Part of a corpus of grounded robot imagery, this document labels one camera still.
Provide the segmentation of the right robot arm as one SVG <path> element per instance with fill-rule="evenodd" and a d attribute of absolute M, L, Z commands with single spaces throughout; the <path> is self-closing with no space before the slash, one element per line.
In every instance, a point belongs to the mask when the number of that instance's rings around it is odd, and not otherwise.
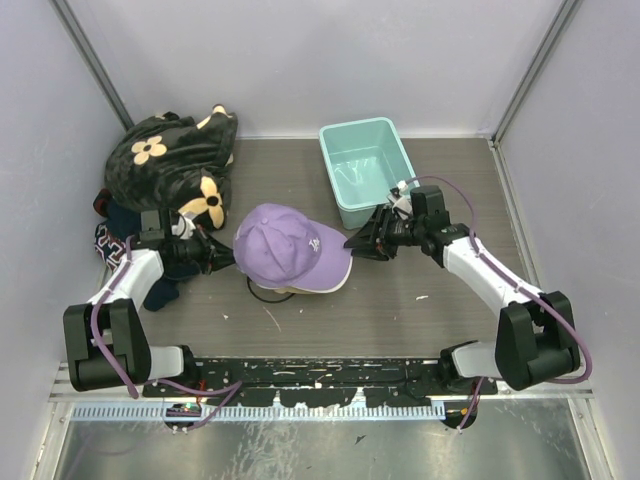
<path fill-rule="evenodd" d="M 417 247 L 496 315 L 494 341 L 469 341 L 441 351 L 438 379 L 447 392 L 462 393 L 480 377 L 524 390 L 587 370 L 569 299 L 519 278 L 468 226 L 452 222 L 438 186 L 408 190 L 399 183 L 345 246 L 355 257 L 376 261 L 395 258 L 401 247 Z"/>

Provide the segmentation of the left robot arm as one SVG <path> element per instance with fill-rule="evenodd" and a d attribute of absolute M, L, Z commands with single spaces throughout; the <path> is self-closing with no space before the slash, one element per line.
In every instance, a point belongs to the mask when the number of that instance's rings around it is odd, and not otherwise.
<path fill-rule="evenodd" d="M 168 209 L 141 214 L 141 232 L 125 242 L 110 280 L 83 304 L 68 307 L 63 328 L 72 387 L 78 392 L 164 383 L 178 396 L 198 395 L 201 374 L 189 347 L 153 347 L 139 310 L 167 266 L 196 266 L 207 275 L 235 263 L 233 250 L 184 218 L 173 228 Z"/>

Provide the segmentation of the black floral fleece blanket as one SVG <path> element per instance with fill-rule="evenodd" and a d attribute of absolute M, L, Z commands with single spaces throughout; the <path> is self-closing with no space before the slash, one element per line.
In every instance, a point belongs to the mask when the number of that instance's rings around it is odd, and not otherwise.
<path fill-rule="evenodd" d="M 204 119 L 173 112 L 130 128 L 105 162 L 104 186 L 134 212 L 168 208 L 209 231 L 222 229 L 231 203 L 238 117 L 221 104 Z"/>

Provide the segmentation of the purple cap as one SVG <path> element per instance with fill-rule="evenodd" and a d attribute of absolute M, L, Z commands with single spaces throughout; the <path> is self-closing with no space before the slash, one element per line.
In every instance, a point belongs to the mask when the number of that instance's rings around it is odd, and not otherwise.
<path fill-rule="evenodd" d="M 352 270 L 346 236 L 290 206 L 255 207 L 233 237 L 239 270 L 260 287 L 328 289 Z"/>

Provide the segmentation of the white cap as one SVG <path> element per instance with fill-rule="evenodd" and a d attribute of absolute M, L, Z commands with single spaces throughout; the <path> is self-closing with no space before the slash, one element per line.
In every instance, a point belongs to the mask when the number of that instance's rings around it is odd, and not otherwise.
<path fill-rule="evenodd" d="M 344 287 L 344 285 L 345 285 L 345 284 L 348 282 L 348 280 L 349 280 L 350 273 L 351 273 L 351 272 L 348 272 L 348 273 L 347 273 L 347 274 L 346 274 L 346 275 L 341 279 L 341 281 L 340 281 L 337 285 L 335 285 L 335 286 L 333 286 L 333 287 L 330 287 L 330 288 L 328 288 L 328 289 L 324 289 L 324 290 L 322 290 L 322 289 L 310 289 L 310 288 L 298 288 L 298 287 L 296 287 L 296 288 L 297 288 L 297 290 L 298 290 L 299 292 L 303 292 L 303 293 L 305 293 L 305 294 L 330 294 L 330 293 L 334 293 L 334 292 L 336 292 L 336 291 L 338 291 L 338 290 L 340 290 L 341 288 L 343 288 L 343 287 Z"/>

